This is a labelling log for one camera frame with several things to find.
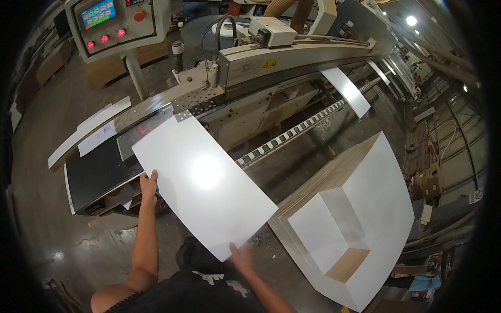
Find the emergency stop button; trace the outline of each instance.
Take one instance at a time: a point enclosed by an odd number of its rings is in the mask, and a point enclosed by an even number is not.
[[[136,14],[134,14],[134,20],[136,22],[140,22],[140,21],[144,20],[145,17],[146,17],[146,10],[145,9],[141,9],[141,10],[137,11]]]

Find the yellow label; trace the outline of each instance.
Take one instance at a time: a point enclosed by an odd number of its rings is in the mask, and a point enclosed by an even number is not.
[[[261,69],[268,69],[268,68],[272,68],[274,66],[277,66],[279,62],[279,59],[271,59],[271,60],[266,60],[264,61],[263,63],[261,63]]]

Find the black feed table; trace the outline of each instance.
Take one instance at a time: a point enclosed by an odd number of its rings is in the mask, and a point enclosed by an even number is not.
[[[135,156],[122,161],[117,146],[118,136],[120,134],[106,140],[83,157],[77,151],[66,160],[68,185],[77,214],[88,215],[86,207],[143,172]]]

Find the machine housing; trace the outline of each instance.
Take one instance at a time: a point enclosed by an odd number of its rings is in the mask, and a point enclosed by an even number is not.
[[[160,43],[171,23],[170,2],[162,0],[67,0],[65,10],[86,63]]]

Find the red button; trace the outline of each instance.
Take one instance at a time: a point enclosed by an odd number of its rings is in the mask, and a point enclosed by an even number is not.
[[[146,17],[146,14],[143,11],[137,11],[136,14],[134,14],[134,20],[136,22],[140,22],[140,21],[144,20],[145,17]]]

